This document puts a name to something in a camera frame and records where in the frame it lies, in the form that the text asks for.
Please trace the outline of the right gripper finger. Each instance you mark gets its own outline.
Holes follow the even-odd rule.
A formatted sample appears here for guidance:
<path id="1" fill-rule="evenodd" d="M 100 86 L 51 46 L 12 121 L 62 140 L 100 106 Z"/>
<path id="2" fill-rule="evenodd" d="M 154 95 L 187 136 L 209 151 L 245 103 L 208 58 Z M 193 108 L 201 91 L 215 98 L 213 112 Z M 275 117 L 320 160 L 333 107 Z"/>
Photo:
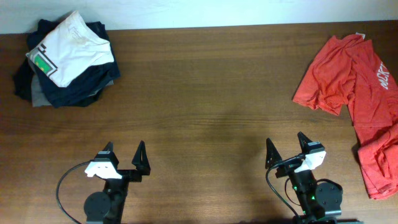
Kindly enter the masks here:
<path id="1" fill-rule="evenodd" d="M 267 153 L 265 168 L 270 169 L 272 166 L 280 163 L 282 158 L 270 138 L 266 139 L 266 149 Z"/>
<path id="2" fill-rule="evenodd" d="M 297 137 L 298 137 L 298 140 L 299 140 L 299 144 L 301 146 L 305 146 L 306 144 L 311 142 L 311 140 L 308 137 L 306 137 L 306 135 L 304 135 L 304 133 L 301 132 L 301 131 L 298 132 Z"/>

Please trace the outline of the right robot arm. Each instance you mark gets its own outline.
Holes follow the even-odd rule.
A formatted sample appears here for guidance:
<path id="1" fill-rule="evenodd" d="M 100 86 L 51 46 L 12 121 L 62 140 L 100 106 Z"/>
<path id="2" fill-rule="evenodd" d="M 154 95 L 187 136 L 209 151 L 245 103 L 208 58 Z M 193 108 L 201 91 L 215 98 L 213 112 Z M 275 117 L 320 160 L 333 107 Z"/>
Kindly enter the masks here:
<path id="1" fill-rule="evenodd" d="M 293 212 L 292 223 L 344 224 L 359 223 L 359 220 L 339 220 L 342 214 L 343 188 L 330 179 L 316 179 L 313 170 L 320 166 L 326 151 L 319 141 L 312 141 L 304 133 L 297 134 L 301 153 L 283 159 L 271 139 L 266 139 L 266 182 L 276 196 Z M 275 170 L 277 178 L 286 177 L 298 199 L 303 213 L 300 215 L 271 184 L 269 175 Z"/>

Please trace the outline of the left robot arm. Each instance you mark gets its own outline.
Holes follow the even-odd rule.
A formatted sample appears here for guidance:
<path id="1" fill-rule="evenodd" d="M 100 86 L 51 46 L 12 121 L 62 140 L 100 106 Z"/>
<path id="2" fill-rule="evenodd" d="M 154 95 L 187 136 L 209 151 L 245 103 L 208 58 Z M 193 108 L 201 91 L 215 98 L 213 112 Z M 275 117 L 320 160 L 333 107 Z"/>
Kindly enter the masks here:
<path id="1" fill-rule="evenodd" d="M 105 181 L 102 191 L 92 193 L 85 200 L 84 212 L 87 223 L 121 223 L 129 184 L 141 182 L 144 176 L 150 175 L 145 142 L 139 143 L 132 158 L 135 169 L 118 169 L 118 164 L 113 143 L 109 142 L 85 169 L 88 177 L 96 176 Z"/>

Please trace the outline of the red orange t-shirt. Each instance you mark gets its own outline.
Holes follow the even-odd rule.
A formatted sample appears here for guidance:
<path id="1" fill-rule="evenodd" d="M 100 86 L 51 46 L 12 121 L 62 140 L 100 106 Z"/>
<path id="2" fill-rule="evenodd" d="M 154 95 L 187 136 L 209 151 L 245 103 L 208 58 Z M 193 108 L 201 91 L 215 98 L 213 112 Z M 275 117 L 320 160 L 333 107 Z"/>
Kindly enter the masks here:
<path id="1" fill-rule="evenodd" d="M 397 193 L 397 84 L 371 40 L 360 33 L 331 37 L 310 64 L 293 101 L 334 115 L 347 106 L 369 198 Z"/>

